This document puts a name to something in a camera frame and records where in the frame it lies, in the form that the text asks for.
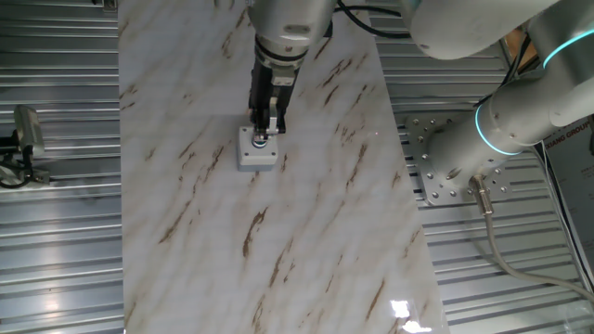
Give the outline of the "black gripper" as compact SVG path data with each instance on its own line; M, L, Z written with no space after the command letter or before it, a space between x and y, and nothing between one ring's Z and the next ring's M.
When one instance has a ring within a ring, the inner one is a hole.
M255 141L266 141L267 135L285 133L284 116L289 105L289 87L275 87L272 84L272 75L270 68L264 66L258 59L254 61L249 109Z

